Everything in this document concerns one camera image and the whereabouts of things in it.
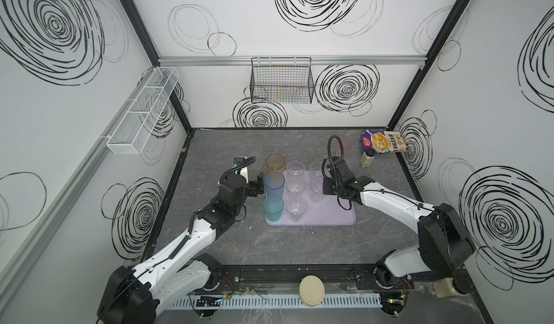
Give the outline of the lilac plastic tray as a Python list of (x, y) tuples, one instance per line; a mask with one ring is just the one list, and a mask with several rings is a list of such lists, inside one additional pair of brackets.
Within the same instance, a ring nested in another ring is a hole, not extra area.
[[(290, 177), (287, 172), (284, 173), (285, 180)], [(310, 200), (310, 182), (314, 178), (307, 171), (302, 176), (305, 182), (305, 190), (302, 194), (291, 196), (286, 187), (284, 187), (284, 193), (282, 199), (284, 201), (284, 210), (281, 215), (281, 219), (278, 222), (270, 222), (265, 218), (265, 222), (270, 226), (275, 227), (288, 227), (288, 226), (350, 226), (356, 222), (356, 212), (354, 209), (344, 210), (343, 207), (347, 207), (349, 202), (338, 198), (337, 196), (326, 196), (320, 203), (314, 203)], [(307, 203), (307, 211), (304, 217), (298, 221), (293, 222), (290, 220), (287, 212), (287, 201), (290, 198), (300, 197)]]

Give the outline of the yellow plastic cup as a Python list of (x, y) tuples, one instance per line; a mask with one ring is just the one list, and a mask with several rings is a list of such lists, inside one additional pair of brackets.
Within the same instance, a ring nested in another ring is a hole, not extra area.
[(285, 157), (280, 154), (269, 155), (265, 159), (265, 166), (269, 173), (283, 173), (286, 166)]

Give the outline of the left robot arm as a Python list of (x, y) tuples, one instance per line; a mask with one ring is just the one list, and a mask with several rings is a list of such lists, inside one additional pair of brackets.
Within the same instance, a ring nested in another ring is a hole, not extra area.
[(154, 323), (185, 295), (217, 288), (222, 265), (203, 249), (238, 221), (248, 197), (264, 193), (262, 174), (248, 178), (255, 161), (236, 159), (220, 177), (217, 195), (190, 216), (183, 233), (149, 259), (111, 274), (97, 311), (99, 322)]

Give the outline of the teal plastic cup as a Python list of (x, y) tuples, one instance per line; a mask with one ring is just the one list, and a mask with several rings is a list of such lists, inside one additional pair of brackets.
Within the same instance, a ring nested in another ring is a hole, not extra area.
[(263, 202), (265, 218), (270, 222), (278, 222), (284, 210), (284, 202), (280, 196), (269, 195)]

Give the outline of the clear glass back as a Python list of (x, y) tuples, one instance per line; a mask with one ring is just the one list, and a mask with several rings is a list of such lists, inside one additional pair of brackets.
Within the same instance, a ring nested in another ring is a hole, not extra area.
[(320, 203), (325, 195), (323, 194), (323, 179), (314, 177), (310, 182), (310, 200), (314, 203)]

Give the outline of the clear faceted glass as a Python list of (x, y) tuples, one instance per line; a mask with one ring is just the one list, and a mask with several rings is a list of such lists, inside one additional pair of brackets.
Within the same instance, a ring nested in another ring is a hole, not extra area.
[(291, 196), (300, 195), (305, 190), (305, 182), (302, 177), (290, 176), (286, 179), (287, 191)]

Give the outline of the blue plastic cup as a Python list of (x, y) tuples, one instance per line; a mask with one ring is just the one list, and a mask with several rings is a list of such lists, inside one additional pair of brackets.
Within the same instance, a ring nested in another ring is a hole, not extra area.
[(285, 187), (285, 178), (282, 173), (269, 172), (264, 177), (264, 187), (266, 196), (282, 197)]

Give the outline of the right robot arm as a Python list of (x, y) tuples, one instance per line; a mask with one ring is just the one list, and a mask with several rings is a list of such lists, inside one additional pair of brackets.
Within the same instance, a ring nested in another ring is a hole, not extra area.
[(393, 288), (409, 274), (433, 272), (455, 278), (476, 252), (476, 245), (456, 210), (449, 204), (432, 205), (389, 190), (375, 180), (356, 177), (346, 161), (328, 157), (322, 165), (323, 193), (343, 201), (376, 209), (414, 231), (418, 244), (393, 250), (375, 263), (373, 275), (383, 289)]

